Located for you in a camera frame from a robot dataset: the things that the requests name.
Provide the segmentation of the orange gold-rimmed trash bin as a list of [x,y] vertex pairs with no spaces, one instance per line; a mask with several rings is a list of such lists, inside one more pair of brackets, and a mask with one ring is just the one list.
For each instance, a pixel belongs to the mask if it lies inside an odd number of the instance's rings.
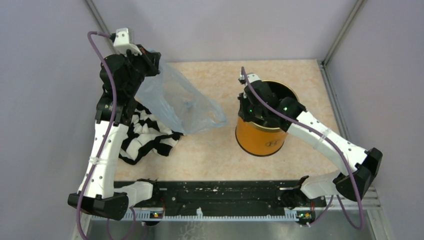
[[[280,102],[285,98],[299,100],[296,93],[285,84],[274,80],[263,81],[270,85],[271,90],[280,98]],[[288,135],[285,129],[281,128],[286,120],[280,118],[279,127],[264,127],[254,122],[245,122],[238,116],[235,128],[237,143],[245,152],[256,157],[267,157],[277,153]]]

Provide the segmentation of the translucent blue plastic trash bag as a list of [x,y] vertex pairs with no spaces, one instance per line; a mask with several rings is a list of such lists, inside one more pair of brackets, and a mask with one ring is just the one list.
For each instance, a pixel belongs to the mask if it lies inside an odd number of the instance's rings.
[[146,77],[136,99],[174,132],[191,135],[228,124],[222,107],[202,94],[177,69],[161,60],[160,73]]

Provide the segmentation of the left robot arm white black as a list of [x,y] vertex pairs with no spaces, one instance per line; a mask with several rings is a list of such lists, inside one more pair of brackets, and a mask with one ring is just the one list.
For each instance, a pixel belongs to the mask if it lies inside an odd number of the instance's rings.
[[137,103],[135,94],[146,77],[160,73],[161,54],[143,50],[112,54],[104,58],[111,71],[116,88],[116,106],[113,89],[104,66],[99,77],[103,93],[96,105],[95,137],[85,177],[76,193],[70,193],[69,206],[81,212],[112,220],[121,220],[127,210],[139,202],[154,207],[160,202],[160,193],[151,180],[137,180],[115,188],[114,177],[123,141],[131,125]]

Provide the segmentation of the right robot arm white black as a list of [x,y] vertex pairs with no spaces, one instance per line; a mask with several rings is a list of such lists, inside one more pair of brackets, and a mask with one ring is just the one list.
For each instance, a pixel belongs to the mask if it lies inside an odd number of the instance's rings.
[[240,83],[244,90],[238,96],[239,116],[244,121],[298,137],[338,168],[335,172],[302,177],[293,192],[297,205],[307,206],[313,199],[328,195],[341,195],[355,202],[363,199],[378,174],[383,157],[380,150],[364,149],[344,139],[296,99],[277,97],[265,81],[240,80]]

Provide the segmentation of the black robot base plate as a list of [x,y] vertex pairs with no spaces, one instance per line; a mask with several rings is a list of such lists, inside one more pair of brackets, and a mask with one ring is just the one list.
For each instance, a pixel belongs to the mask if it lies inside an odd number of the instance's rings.
[[326,207],[324,197],[307,198],[296,189],[297,180],[229,180],[153,182],[153,194],[137,208],[160,208],[167,217],[283,216],[290,210]]

